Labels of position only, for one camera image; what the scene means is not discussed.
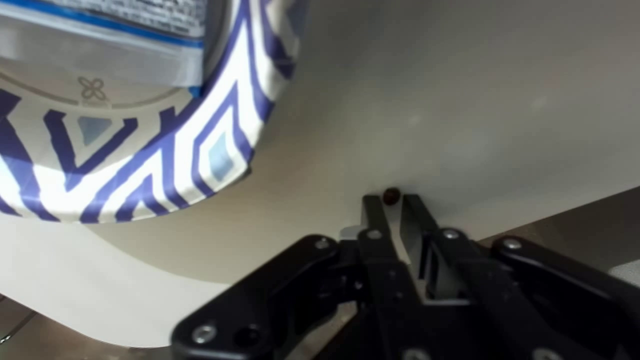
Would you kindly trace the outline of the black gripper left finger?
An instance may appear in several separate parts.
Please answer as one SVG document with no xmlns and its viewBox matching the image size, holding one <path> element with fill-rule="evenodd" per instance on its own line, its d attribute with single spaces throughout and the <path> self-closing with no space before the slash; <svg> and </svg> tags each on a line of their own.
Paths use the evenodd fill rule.
<svg viewBox="0 0 640 360">
<path fill-rule="evenodd" d="M 446 360 L 436 310 L 419 295 L 379 195 L 362 198 L 362 221 L 366 230 L 358 236 L 358 255 L 369 289 L 369 353 L 373 360 Z"/>
</svg>

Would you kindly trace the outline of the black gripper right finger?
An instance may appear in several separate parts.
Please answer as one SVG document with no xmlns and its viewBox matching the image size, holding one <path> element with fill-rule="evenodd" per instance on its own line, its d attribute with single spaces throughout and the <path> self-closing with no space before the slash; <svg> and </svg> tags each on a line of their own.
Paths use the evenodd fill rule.
<svg viewBox="0 0 640 360">
<path fill-rule="evenodd" d="M 459 227 L 442 227 L 419 193 L 403 198 L 401 237 L 432 305 L 471 310 L 489 360 L 570 360 L 556 332 L 504 265 Z"/>
</svg>

